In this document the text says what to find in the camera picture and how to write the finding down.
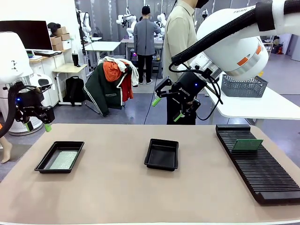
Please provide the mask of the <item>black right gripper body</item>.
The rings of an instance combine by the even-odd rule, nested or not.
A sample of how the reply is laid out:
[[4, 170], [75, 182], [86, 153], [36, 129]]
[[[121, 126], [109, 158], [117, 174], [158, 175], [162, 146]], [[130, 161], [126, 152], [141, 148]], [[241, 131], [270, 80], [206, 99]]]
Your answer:
[[172, 85], [171, 92], [177, 93], [179, 102], [187, 103], [193, 101], [197, 94], [206, 86], [206, 82], [193, 72], [185, 72], [178, 81]]

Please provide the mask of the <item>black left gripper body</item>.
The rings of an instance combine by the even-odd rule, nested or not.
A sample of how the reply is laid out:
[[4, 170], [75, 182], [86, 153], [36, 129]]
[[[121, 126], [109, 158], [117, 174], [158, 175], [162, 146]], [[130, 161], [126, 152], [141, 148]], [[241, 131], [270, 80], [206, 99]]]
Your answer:
[[43, 115], [45, 112], [42, 101], [44, 95], [36, 90], [18, 93], [16, 97], [16, 109], [26, 115]]

